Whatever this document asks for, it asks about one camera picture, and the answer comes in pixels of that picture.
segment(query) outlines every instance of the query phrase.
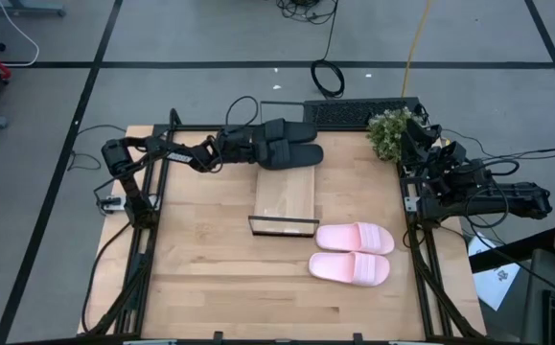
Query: table leg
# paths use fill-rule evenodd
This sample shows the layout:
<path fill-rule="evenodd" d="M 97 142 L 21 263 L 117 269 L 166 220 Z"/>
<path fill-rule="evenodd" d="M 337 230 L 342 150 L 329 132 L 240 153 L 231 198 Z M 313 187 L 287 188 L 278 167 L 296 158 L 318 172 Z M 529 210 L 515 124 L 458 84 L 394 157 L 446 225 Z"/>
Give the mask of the table leg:
<path fill-rule="evenodd" d="M 9 4 L 5 5 L 7 12 L 33 13 L 33 14 L 57 14 L 59 16 L 66 15 L 64 5 L 54 4 L 44 1 L 33 0 L 9 0 Z"/>
<path fill-rule="evenodd" d="M 554 236 L 555 228 L 545 230 L 537 235 L 533 235 L 519 241 L 502 245 L 497 247 L 496 250 L 499 250 L 501 253 L 520 262 L 530 259 L 533 254 L 533 250 L 535 249 L 544 249 L 554 253 Z M 508 260 L 499 256 L 494 250 L 486 250 L 483 253 L 475 254 L 472 257 L 469 257 L 469 263 L 471 263 L 471 271 L 473 273 L 483 272 L 502 265 L 510 264 Z"/>

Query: white paper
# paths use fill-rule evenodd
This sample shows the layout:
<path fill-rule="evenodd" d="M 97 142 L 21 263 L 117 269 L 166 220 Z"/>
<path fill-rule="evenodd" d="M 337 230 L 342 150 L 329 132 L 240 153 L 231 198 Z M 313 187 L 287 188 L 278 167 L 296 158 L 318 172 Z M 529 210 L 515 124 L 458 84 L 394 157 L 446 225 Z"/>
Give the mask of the white paper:
<path fill-rule="evenodd" d="M 485 243 L 496 247 L 490 240 L 486 240 L 481 234 Z M 486 244 L 482 243 L 477 237 L 469 243 L 469 256 L 489 250 Z M 479 272 L 473 275 L 477 296 L 484 301 L 490 308 L 497 311 L 503 302 L 509 287 L 516 279 L 516 274 L 520 267 L 517 264 L 506 264 L 501 267 Z"/>

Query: white cable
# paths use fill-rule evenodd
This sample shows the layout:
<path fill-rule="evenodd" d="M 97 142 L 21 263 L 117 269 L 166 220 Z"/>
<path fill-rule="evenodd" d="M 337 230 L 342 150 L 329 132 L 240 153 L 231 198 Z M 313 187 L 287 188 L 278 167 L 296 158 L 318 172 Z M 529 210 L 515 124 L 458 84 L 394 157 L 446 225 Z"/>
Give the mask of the white cable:
<path fill-rule="evenodd" d="M 11 18 L 9 17 L 9 14 L 7 13 L 7 9 L 5 8 L 5 6 L 2 4 L 2 1 L 0 0 L 0 7 L 2 8 L 2 12 L 5 14 L 5 16 L 7 17 L 7 19 L 9 19 L 9 23 L 11 23 L 11 25 L 24 37 L 26 37 L 26 39 L 28 39 L 30 41 L 30 43 L 32 43 L 35 48 L 36 48 L 36 55 L 35 58 L 32 59 L 32 61 L 27 62 L 27 63 L 3 63 L 5 66 L 7 67 L 28 67 L 28 66 L 32 66 L 33 64 L 35 64 L 36 60 L 38 59 L 38 54 L 40 53 L 40 48 L 38 48 L 38 44 L 36 44 L 31 38 L 28 37 L 27 34 L 25 34 L 24 32 L 21 31 L 21 29 L 17 28 L 17 26 L 15 25 L 15 23 L 12 22 Z"/>

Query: gray floor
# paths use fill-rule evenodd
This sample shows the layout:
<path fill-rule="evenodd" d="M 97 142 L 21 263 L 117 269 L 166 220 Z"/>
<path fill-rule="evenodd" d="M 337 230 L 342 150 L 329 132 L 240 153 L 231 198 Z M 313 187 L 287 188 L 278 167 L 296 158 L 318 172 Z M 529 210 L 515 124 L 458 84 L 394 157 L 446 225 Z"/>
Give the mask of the gray floor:
<path fill-rule="evenodd" d="M 39 61 L 91 61 L 96 54 L 113 1 L 65 3 L 64 18 L 13 18 L 40 45 Z M 406 59 L 422 1 L 342 3 L 329 59 Z M 555 43 L 555 2 L 535 3 Z M 124 0 L 104 60 L 313 60 L 323 55 L 329 29 L 284 19 L 269 0 Z M 9 45 L 1 59 L 26 60 L 34 53 L 2 17 L 0 39 Z M 521 0 L 436 0 L 415 60 L 551 61 Z M 400 94 L 402 69 L 343 72 L 344 98 Z M 0 315 L 87 74 L 76 68 L 15 69 L 0 96 L 0 115 L 10 121 L 0 130 Z M 186 124 L 218 124 L 227 106 L 245 94 L 266 101 L 322 99 L 306 68 L 102 69 L 81 127 L 166 122 L 171 107 Z M 478 138 L 489 152 L 555 147 L 555 70 L 415 69 L 407 94 L 420 98 L 434 123 Z M 242 105 L 236 121 L 245 121 L 250 111 Z M 296 120 L 302 111 L 272 106 L 264 116 Z M 75 150 L 100 156 L 104 140 L 119 135 L 108 128 L 86 132 Z M 480 154 L 475 143 L 460 142 L 470 156 Z M 64 176 L 9 341 L 75 334 L 103 222 L 91 190 L 106 179 L 105 171 Z M 555 159 L 524 162 L 504 180 L 535 181 L 552 192 L 555 205 Z M 497 232 L 511 242 L 554 223 L 554 214 L 542 221 L 510 217 Z M 519 334 L 526 278 L 519 275 L 499 312 L 484 309 L 493 333 Z"/>

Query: pink slide sandal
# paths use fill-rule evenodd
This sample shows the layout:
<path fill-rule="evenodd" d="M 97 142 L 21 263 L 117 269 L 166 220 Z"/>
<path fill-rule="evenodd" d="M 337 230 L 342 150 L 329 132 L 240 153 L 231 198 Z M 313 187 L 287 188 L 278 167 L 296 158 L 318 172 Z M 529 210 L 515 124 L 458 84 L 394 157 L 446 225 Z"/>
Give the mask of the pink slide sandal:
<path fill-rule="evenodd" d="M 315 253 L 309 259 L 309 272 L 320 279 L 376 287 L 390 273 L 390 262 L 364 253 Z"/>
<path fill-rule="evenodd" d="M 387 230 L 378 225 L 363 222 L 322 225 L 317 229 L 315 241 L 320 248 L 329 250 L 382 255 L 394 250 L 394 239 Z"/>

